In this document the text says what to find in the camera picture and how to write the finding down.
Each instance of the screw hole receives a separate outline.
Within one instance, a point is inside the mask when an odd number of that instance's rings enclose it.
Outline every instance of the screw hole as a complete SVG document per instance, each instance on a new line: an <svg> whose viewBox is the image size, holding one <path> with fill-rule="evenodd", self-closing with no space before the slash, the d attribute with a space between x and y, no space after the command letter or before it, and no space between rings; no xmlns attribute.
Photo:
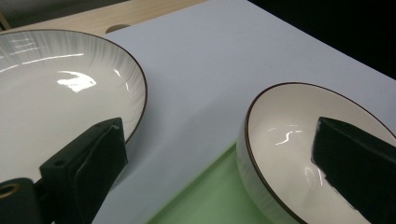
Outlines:
<svg viewBox="0 0 396 224"><path fill-rule="evenodd" d="M0 199L6 198L9 195L15 193L20 188L19 184L8 184L3 187L0 187Z"/></svg>

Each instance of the white ceramic bowl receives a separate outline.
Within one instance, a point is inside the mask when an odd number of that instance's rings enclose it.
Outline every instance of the white ceramic bowl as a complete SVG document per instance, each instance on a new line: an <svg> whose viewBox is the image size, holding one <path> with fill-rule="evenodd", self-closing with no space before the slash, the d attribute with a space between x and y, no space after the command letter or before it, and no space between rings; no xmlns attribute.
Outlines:
<svg viewBox="0 0 396 224"><path fill-rule="evenodd" d="M378 119L346 97L310 84L282 83L253 101L237 140L247 192L274 223L368 223L311 161L319 117L351 123L396 146Z"/></svg>
<svg viewBox="0 0 396 224"><path fill-rule="evenodd" d="M108 40L59 30L0 35L0 182L37 181L39 165L105 119L121 117L130 139L146 102L140 65Z"/></svg>

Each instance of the green mat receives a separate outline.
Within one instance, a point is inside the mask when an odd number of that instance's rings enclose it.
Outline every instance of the green mat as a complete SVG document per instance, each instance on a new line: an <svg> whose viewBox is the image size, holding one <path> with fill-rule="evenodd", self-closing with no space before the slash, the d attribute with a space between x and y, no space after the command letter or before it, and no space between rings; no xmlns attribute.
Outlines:
<svg viewBox="0 0 396 224"><path fill-rule="evenodd" d="M248 197L228 148L147 223L271 223Z"/></svg>

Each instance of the wooden surface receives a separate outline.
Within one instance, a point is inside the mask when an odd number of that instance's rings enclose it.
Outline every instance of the wooden surface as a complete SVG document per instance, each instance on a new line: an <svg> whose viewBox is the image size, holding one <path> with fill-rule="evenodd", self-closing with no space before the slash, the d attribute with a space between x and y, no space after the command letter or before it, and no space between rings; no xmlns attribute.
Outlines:
<svg viewBox="0 0 396 224"><path fill-rule="evenodd" d="M62 29L80 31L92 35L104 35L112 26L126 24L134 25L162 15L189 7L205 0L131 0L109 7L81 12L51 21L43 21L8 31L36 29Z"/></svg>

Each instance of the dark background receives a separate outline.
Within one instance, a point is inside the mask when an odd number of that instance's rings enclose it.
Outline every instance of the dark background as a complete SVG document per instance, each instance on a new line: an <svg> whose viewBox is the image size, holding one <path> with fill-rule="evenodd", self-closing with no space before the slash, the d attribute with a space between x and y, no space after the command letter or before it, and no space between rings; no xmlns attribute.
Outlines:
<svg viewBox="0 0 396 224"><path fill-rule="evenodd" d="M250 0L378 72L396 79L396 8L384 0Z"/></svg>

